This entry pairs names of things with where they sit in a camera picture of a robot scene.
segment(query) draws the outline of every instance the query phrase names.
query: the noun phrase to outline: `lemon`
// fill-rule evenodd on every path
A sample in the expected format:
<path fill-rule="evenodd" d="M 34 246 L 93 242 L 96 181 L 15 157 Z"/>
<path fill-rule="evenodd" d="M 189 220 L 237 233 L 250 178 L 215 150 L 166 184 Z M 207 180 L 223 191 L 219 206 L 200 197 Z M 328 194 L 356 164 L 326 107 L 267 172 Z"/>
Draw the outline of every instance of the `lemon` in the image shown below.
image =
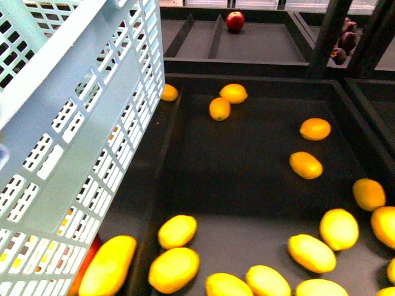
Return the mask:
<path fill-rule="evenodd" d="M 244 86 L 232 83 L 221 89 L 220 96 L 228 100 L 231 104 L 240 104 L 247 99 L 248 94 Z"/>
<path fill-rule="evenodd" d="M 289 254 L 296 262 L 314 273 L 328 273 L 336 267 L 333 251 L 322 241 L 298 234 L 288 241 Z"/>
<path fill-rule="evenodd" d="M 228 273 L 215 273 L 206 279 L 207 296 L 254 296 L 250 287 Z"/>
<path fill-rule="evenodd" d="M 246 280 L 255 296 L 291 296 L 291 287 L 286 279 L 268 266 L 251 267 Z"/>
<path fill-rule="evenodd" d="M 299 132 L 306 140 L 320 141 L 331 133 L 331 125 L 324 119 L 310 118 L 302 123 Z"/>
<path fill-rule="evenodd" d="M 395 249 L 395 207 L 380 207 L 375 210 L 370 224 L 377 239 Z"/>
<path fill-rule="evenodd" d="M 296 287 L 295 296 L 348 296 L 348 293 L 327 279 L 309 279 Z"/>
<path fill-rule="evenodd" d="M 318 178 L 323 171 L 322 164 L 313 155 L 303 151 L 292 153 L 289 164 L 295 173 L 308 180 Z"/>
<path fill-rule="evenodd" d="M 352 193 L 358 206 L 365 211 L 372 212 L 386 202 L 383 186 L 375 180 L 359 179 L 352 186 Z"/>
<path fill-rule="evenodd" d="M 217 121 L 225 120 L 230 115 L 230 103 L 228 100 L 218 97 L 211 101 L 210 107 L 210 116 Z"/>
<path fill-rule="evenodd" d="M 355 245 L 358 240 L 358 223 L 349 212 L 335 208 L 327 211 L 322 217 L 320 234 L 332 250 L 346 250 Z"/>
<path fill-rule="evenodd" d="M 115 236 L 96 252 L 82 278 L 79 296 L 115 295 L 126 280 L 137 241 Z"/>
<path fill-rule="evenodd" d="M 159 229 L 159 244 L 167 250 L 183 247 L 193 238 L 197 227 L 198 222 L 192 216 L 174 216 Z"/>
<path fill-rule="evenodd" d="M 166 83 L 161 99 L 167 102 L 173 102 L 177 97 L 178 97 L 177 88 Z"/>
<path fill-rule="evenodd" d="M 378 291 L 376 296 L 395 296 L 395 287 L 388 287 Z"/>
<path fill-rule="evenodd" d="M 395 285 L 395 258 L 389 262 L 387 267 L 387 277 L 389 281 Z"/>
<path fill-rule="evenodd" d="M 168 250 L 152 262 L 148 282 L 160 293 L 174 293 L 195 277 L 199 262 L 199 255 L 189 248 Z"/>

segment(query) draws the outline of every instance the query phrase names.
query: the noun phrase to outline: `light blue crate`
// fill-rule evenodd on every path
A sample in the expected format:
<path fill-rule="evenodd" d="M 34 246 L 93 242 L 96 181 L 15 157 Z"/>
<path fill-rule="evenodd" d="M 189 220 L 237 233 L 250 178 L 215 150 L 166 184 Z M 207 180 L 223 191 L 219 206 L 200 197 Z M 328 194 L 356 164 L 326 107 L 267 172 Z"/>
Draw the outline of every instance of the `light blue crate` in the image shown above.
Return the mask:
<path fill-rule="evenodd" d="M 65 295 L 164 89 L 159 1 L 0 13 L 0 295 Z M 3 67 L 22 42 L 24 67 Z"/>

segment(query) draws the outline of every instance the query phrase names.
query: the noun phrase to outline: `bin divider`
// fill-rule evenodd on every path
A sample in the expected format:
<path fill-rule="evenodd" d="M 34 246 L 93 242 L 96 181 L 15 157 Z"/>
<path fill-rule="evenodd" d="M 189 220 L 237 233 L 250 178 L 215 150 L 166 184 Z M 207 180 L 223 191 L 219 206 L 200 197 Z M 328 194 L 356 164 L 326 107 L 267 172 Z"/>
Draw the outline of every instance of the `bin divider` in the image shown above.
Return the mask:
<path fill-rule="evenodd" d="M 296 43 L 296 46 L 301 51 L 303 58 L 306 62 L 309 62 L 313 53 L 314 42 L 306 31 L 306 27 L 300 23 L 293 12 L 288 12 L 284 24 Z"/>
<path fill-rule="evenodd" d="M 172 43 L 168 46 L 166 52 L 164 53 L 164 57 L 176 57 L 187 35 L 189 34 L 189 31 L 191 31 L 194 22 L 195 19 L 193 19 L 192 14 L 189 14 L 180 31 L 178 31 L 176 37 L 174 37 Z"/>
<path fill-rule="evenodd" d="M 217 20 L 215 21 L 214 32 L 212 35 L 212 41 L 211 41 L 211 47 L 210 47 L 208 59 L 216 59 L 217 58 L 218 48 L 220 46 L 220 41 L 221 41 L 222 30 L 223 30 L 223 19 L 222 19 L 222 16 L 219 15 Z"/>

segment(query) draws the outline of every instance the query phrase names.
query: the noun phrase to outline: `black tray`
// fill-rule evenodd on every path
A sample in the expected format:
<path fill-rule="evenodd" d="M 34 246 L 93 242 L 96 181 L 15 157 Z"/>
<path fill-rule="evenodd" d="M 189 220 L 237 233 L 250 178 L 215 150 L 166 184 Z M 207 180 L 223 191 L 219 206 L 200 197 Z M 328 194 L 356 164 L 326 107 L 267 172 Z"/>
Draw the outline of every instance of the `black tray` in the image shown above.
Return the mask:
<path fill-rule="evenodd" d="M 162 252 L 157 231 L 181 213 L 197 218 L 189 246 L 200 254 L 201 266 L 195 280 L 174 295 L 205 295 L 210 274 L 244 279 L 258 264 L 277 269 L 294 289 L 317 275 L 293 262 L 289 237 L 318 237 L 320 218 L 338 207 L 355 215 L 361 236 L 355 247 L 337 254 L 338 266 L 322 278 L 341 284 L 350 296 L 375 295 L 389 286 L 385 266 L 395 253 L 374 238 L 352 184 L 376 179 L 394 204 L 395 163 L 337 82 L 202 75 L 167 75 L 166 82 L 181 91 L 180 99 L 160 102 L 100 230 L 138 239 L 120 295 L 160 295 L 147 283 L 149 265 Z M 228 119 L 214 121 L 209 102 L 222 86 L 237 82 L 249 97 L 232 106 Z M 328 138 L 301 138 L 299 126 L 310 117 L 331 123 Z M 299 150 L 323 163 L 321 177 L 304 180 L 290 169 L 288 157 Z"/>
<path fill-rule="evenodd" d="M 231 74 L 226 64 L 233 63 L 239 70 L 235 75 L 305 74 L 312 41 L 293 14 L 241 9 L 246 23 L 235 34 L 224 21 L 231 11 L 234 9 L 161 7 L 166 73 Z M 216 63 L 198 70 L 207 61 Z"/>
<path fill-rule="evenodd" d="M 325 14 L 318 14 L 318 13 L 308 13 L 308 12 L 300 12 L 295 14 L 299 14 L 297 18 L 301 21 L 303 26 L 306 29 L 306 32 L 310 36 L 310 38 L 316 42 L 318 34 L 320 33 L 321 29 L 321 24 L 323 23 L 323 19 L 325 17 Z M 370 15 L 348 15 L 348 17 L 357 22 L 357 41 L 359 40 L 361 34 L 362 34 L 362 29 L 363 27 L 368 23 Z M 351 55 L 347 58 L 344 64 L 342 65 L 336 65 L 332 59 L 329 59 L 328 66 L 331 66 L 333 68 L 339 68 L 339 69 L 344 69 L 347 68 L 351 57 L 352 53 L 354 51 L 351 51 Z M 378 63 L 376 67 L 376 71 L 373 75 L 374 78 L 378 79 L 385 79 L 387 77 L 393 77 L 393 72 L 395 71 L 395 39 L 391 42 L 391 44 L 388 46 L 386 52 L 382 56 L 380 62 Z"/>
<path fill-rule="evenodd" d="M 395 158 L 395 81 L 345 81 L 351 99 Z"/>

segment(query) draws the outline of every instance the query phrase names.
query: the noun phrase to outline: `red apple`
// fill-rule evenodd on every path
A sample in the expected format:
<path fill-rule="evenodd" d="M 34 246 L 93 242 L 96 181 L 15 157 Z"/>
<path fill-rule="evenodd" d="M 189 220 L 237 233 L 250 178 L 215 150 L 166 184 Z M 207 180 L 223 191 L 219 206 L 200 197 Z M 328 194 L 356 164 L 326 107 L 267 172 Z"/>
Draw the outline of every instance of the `red apple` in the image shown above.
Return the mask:
<path fill-rule="evenodd" d="M 75 279 L 73 281 L 73 284 L 67 293 L 67 296 L 78 296 L 78 290 L 80 289 L 81 286 L 81 281 L 82 278 L 88 269 L 89 264 L 91 264 L 91 261 L 93 260 L 95 254 L 98 252 L 101 246 L 101 241 L 99 238 L 99 235 L 96 235 L 95 238 L 93 239 L 93 243 L 91 244 L 91 247 L 88 250 L 88 253 L 86 254 L 86 257 L 80 267 L 80 270 L 78 270 L 77 275 L 75 276 Z"/>
<path fill-rule="evenodd" d="M 244 26 L 244 16 L 240 11 L 228 14 L 227 27 L 230 31 L 239 32 Z"/>

